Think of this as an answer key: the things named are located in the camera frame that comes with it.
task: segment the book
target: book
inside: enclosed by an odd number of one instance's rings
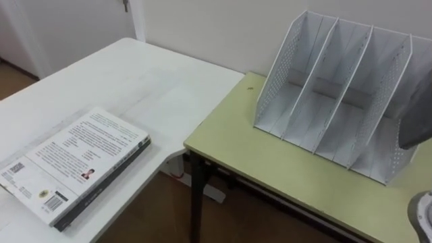
[[[108,175],[108,177],[100,183],[90,194],[83,198],[71,211],[66,213],[57,223],[55,223],[54,228],[58,231],[64,231],[73,220],[75,220],[86,207],[97,198],[97,196],[102,193],[117,176],[119,176],[135,159],[150,145],[150,140],[143,144],[133,155],[131,155],[124,163],[122,163],[113,173]]]
[[[52,227],[99,195],[103,182],[150,141],[145,131],[94,108],[0,168],[0,186]]]

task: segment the white plastic table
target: white plastic table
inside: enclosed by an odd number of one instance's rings
[[[85,107],[101,106],[152,138],[63,233],[0,189],[0,242],[95,241],[243,76],[126,38],[0,101],[0,161]]]

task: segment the door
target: door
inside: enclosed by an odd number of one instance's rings
[[[135,38],[131,11],[125,11],[122,0],[6,1],[15,1],[26,16],[47,74],[121,38]]]

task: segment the table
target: table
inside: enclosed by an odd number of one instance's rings
[[[253,128],[265,78],[247,74],[184,142],[191,152],[193,242],[199,241],[200,193],[215,167],[370,242],[418,242],[407,206],[432,186],[432,141],[387,187]]]
[[[0,101],[0,161],[65,117],[101,106],[152,145],[63,233],[0,189],[0,242],[91,242],[146,186],[243,74],[129,38]]]

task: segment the table leg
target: table leg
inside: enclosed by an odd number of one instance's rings
[[[190,164],[192,167],[190,242],[199,243],[201,215],[203,212],[203,191],[216,167],[214,165],[206,165],[204,159],[192,151],[190,151]]]

